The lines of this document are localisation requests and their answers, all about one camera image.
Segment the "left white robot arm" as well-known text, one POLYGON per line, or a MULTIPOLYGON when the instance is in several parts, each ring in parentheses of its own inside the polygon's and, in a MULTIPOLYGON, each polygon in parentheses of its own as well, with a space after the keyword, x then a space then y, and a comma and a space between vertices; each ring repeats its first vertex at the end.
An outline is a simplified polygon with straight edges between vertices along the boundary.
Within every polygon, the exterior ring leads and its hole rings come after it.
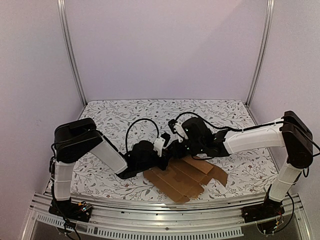
POLYGON ((92 118, 84 118, 58 126, 51 145, 53 158, 50 171, 53 175, 53 199, 55 209, 63 216, 74 213, 74 205, 68 200, 75 163, 87 153, 105 163, 117 177, 126 180, 137 174, 158 167, 166 170, 172 153, 165 147, 171 136, 158 134, 154 142, 141 140, 131 150, 121 153, 114 144, 97 129, 92 118))

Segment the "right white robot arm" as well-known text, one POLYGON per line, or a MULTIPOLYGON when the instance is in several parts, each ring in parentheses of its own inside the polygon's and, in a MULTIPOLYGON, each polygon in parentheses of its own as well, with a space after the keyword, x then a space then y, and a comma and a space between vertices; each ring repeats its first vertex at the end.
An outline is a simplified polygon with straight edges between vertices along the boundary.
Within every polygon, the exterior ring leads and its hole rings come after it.
POLYGON ((286 162, 270 185, 266 201, 258 208, 262 218, 269 218, 278 210, 278 203, 284 199, 301 172, 313 163, 316 157, 314 148, 319 147, 309 128, 290 110, 271 122, 242 129, 216 127, 215 133, 209 129, 212 123, 199 115, 183 123, 177 118, 172 119, 168 126, 178 136, 180 155, 194 157, 205 154, 209 158, 220 158, 253 149, 285 148, 286 162))

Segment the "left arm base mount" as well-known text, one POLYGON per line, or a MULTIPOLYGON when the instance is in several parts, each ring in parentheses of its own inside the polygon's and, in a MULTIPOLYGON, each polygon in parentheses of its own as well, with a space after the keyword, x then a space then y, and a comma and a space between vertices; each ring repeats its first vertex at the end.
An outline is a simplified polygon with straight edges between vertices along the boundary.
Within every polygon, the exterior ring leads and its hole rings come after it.
POLYGON ((56 200, 53 197, 48 212, 65 219, 88 223, 92 210, 93 205, 91 203, 85 201, 73 203, 71 198, 68 200, 56 200))

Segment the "brown cardboard box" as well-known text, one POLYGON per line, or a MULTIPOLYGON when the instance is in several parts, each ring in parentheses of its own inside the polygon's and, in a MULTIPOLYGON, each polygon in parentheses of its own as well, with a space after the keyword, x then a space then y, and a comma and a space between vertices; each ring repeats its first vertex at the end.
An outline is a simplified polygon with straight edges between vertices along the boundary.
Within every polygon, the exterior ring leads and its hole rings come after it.
POLYGON ((228 182, 228 174, 222 168, 191 156, 171 158, 165 170, 153 167, 144 171, 143 176, 175 203, 196 199, 211 180, 224 187, 228 182))

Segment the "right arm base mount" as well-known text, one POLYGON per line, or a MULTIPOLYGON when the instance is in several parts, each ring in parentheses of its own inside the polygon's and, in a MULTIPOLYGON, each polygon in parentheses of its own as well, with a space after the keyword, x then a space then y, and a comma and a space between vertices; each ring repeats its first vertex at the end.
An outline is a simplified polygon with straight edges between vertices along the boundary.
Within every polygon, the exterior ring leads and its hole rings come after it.
POLYGON ((241 216, 245 223, 269 219, 285 213, 282 202, 265 200, 263 203, 241 208, 241 216))

